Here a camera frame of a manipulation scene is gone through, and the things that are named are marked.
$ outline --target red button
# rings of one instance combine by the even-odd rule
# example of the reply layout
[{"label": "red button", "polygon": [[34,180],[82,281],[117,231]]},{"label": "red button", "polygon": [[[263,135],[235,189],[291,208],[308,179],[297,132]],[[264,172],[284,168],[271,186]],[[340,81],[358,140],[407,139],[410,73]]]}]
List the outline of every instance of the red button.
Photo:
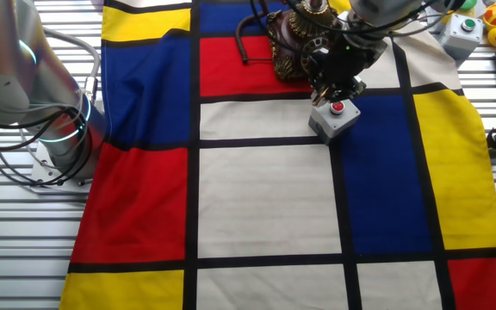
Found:
[{"label": "red button", "polygon": [[341,102],[336,102],[331,105],[331,112],[333,114],[339,115],[344,112],[344,104]]}]

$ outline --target slotted metal surface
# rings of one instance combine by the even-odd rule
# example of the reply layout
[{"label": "slotted metal surface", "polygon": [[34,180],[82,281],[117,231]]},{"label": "slotted metal surface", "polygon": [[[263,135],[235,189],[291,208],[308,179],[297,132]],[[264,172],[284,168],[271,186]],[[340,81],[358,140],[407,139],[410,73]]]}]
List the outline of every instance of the slotted metal surface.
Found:
[{"label": "slotted metal surface", "polygon": [[[100,49],[102,0],[35,2],[46,27],[73,34]],[[91,56],[68,43],[49,39],[54,51],[83,85]],[[459,70],[464,92],[482,117],[487,133],[496,127],[494,49],[480,45]],[[101,93],[97,94],[101,106]],[[0,143],[15,144],[16,131],[0,130]],[[21,149],[4,156],[31,173],[33,159]],[[496,159],[492,160],[496,186]],[[56,309],[78,232],[85,196],[36,195],[0,174],[0,308]]]}]

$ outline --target green button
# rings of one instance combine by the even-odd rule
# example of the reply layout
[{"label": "green button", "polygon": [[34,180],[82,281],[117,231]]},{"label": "green button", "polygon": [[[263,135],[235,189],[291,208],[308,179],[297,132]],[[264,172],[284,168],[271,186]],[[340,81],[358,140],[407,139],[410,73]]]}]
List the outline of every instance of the green button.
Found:
[{"label": "green button", "polygon": [[464,21],[464,24],[466,25],[466,27],[469,27],[469,28],[475,27],[475,22],[472,20],[466,20],[466,21]]}]

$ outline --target mondrian-pattern cloth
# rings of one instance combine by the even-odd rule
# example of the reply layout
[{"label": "mondrian-pattern cloth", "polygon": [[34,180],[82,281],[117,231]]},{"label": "mondrian-pattern cloth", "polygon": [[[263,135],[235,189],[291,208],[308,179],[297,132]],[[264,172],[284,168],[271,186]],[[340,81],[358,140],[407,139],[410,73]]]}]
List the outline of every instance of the mondrian-pattern cloth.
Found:
[{"label": "mondrian-pattern cloth", "polygon": [[[242,65],[249,14],[105,3],[108,137],[61,309],[496,310],[493,175],[453,60],[427,33],[389,41],[328,147],[306,83]],[[257,27],[243,41],[270,57]]]}]

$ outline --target red square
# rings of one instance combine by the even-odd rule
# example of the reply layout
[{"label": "red square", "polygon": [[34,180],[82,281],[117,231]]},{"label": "red square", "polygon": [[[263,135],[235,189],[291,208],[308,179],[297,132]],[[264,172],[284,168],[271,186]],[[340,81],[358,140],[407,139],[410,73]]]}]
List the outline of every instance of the red square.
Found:
[{"label": "red square", "polygon": [[[242,41],[249,58],[271,58],[266,36],[243,37]],[[311,92],[307,81],[279,81],[270,61],[250,61],[243,65],[234,38],[201,39],[200,50],[201,96]]]},{"label": "red square", "polygon": [[496,258],[449,261],[457,310],[496,310]]},{"label": "red square", "polygon": [[73,263],[184,259],[187,149],[122,151],[105,144]]}]

